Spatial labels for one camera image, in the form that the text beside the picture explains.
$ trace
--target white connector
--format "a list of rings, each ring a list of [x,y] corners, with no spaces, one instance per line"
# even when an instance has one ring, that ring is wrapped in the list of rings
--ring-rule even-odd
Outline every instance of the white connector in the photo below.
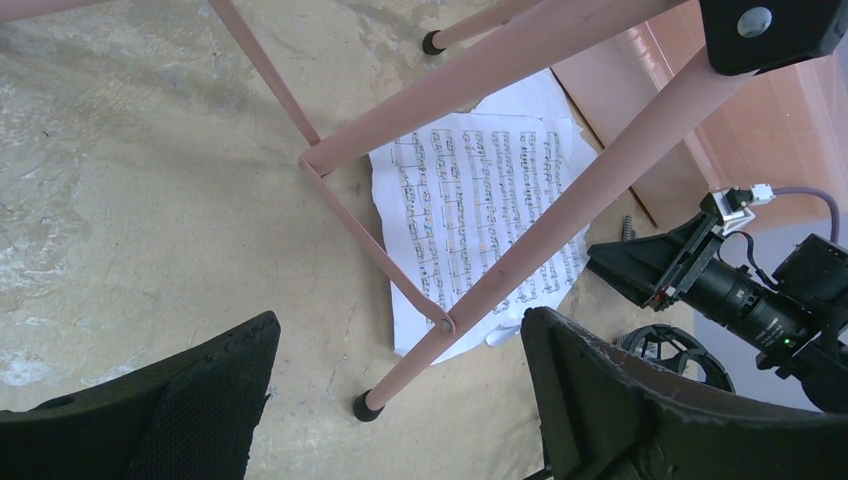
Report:
[[[774,190],[772,190],[771,185],[768,183],[751,185],[751,193],[754,194],[754,199],[750,204],[752,207],[765,205],[774,200]]]

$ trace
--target pink metal bar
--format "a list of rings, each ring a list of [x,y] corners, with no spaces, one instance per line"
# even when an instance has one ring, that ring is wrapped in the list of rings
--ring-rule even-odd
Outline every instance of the pink metal bar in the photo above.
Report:
[[[209,5],[215,10],[215,13],[224,22],[224,26],[230,31],[230,35],[236,40],[244,54],[250,59],[253,67],[259,73],[259,76],[268,84],[268,88],[277,97],[280,105],[283,106],[286,113],[289,114],[297,129],[303,135],[303,138],[309,142],[309,145],[315,145],[321,141],[321,137],[315,131],[312,123],[306,118],[303,109],[294,99],[294,96],[289,91],[282,77],[274,68],[268,54],[259,45],[259,41],[253,35],[250,27],[242,18],[241,14],[236,10],[235,5],[230,0],[209,0]]]
[[[341,220],[344,226],[350,230],[350,233],[353,234],[353,237],[357,242],[359,242],[362,249],[368,253],[368,256],[370,256],[371,259],[374,260],[374,263],[380,267],[380,270],[389,277],[389,280],[394,282],[394,284],[398,287],[398,290],[400,290],[404,296],[409,299],[409,303],[411,303],[416,310],[421,312],[421,314],[430,320],[433,320],[437,324],[442,320],[447,320],[451,325],[449,333],[455,332],[456,326],[450,318],[450,315],[448,315],[447,312],[445,312],[437,303],[421,293],[421,290],[412,283],[412,280],[410,280],[409,277],[403,273],[400,267],[398,267],[397,264],[389,258],[386,251],[383,250],[383,247],[381,247],[376,240],[374,240],[374,237],[368,233],[368,230],[366,230],[365,227],[359,223],[356,217],[350,213],[350,210],[346,209],[339,199],[333,195],[333,192],[327,184],[324,183],[321,177],[315,173],[315,170],[313,170],[312,167],[304,161],[300,162],[300,166],[303,168],[306,178],[312,182],[312,185],[316,190],[318,190],[318,193],[324,197],[324,200],[327,201],[327,204],[331,209],[333,209],[333,212],[335,212],[336,216],[339,217],[339,220]]]
[[[353,120],[303,157],[326,175],[684,0],[544,0]]]
[[[447,48],[450,45],[476,37],[481,33],[506,25],[521,12],[529,10],[542,0],[501,0],[468,18],[460,20],[433,36],[433,46]]]
[[[452,337],[430,331],[371,390],[366,405],[379,410],[439,355],[507,297],[539,266],[738,90],[753,73],[721,76],[702,49],[633,119],[585,172],[448,312]]]
[[[0,0],[0,23],[108,1],[110,0]]]

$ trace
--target black lens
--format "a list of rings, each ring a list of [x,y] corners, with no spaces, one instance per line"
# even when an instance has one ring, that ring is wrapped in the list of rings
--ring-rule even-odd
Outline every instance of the black lens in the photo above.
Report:
[[[716,259],[681,298],[775,359],[792,355],[814,334],[813,319],[798,304]]]

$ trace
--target black rubber foot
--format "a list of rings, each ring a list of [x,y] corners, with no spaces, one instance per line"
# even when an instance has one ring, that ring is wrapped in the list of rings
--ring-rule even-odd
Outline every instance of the black rubber foot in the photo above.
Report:
[[[359,419],[360,422],[373,422],[377,420],[377,417],[383,413],[383,407],[379,410],[371,410],[368,408],[368,405],[365,404],[365,396],[368,395],[368,392],[363,393],[362,395],[356,397],[356,400],[353,401],[353,414],[356,415],[356,418]]]
[[[433,45],[433,37],[435,37],[439,32],[441,32],[441,30],[433,30],[424,36],[424,40],[421,42],[421,49],[424,50],[424,53],[427,55],[436,56],[445,51],[444,48],[436,48]]]

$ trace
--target floor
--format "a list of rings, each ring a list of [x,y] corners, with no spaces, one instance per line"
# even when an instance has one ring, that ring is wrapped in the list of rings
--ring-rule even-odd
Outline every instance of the floor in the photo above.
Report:
[[[444,59],[418,40],[489,1],[243,0],[327,134]],[[121,0],[0,26],[0,406],[23,410],[282,324],[248,478],[517,479],[541,466],[518,338],[425,372],[378,422],[353,396],[397,361],[388,282],[301,180],[305,142],[205,2]],[[366,162],[329,177],[373,231]],[[630,194],[592,225],[614,240]],[[561,311],[613,339],[691,329],[584,273]]]

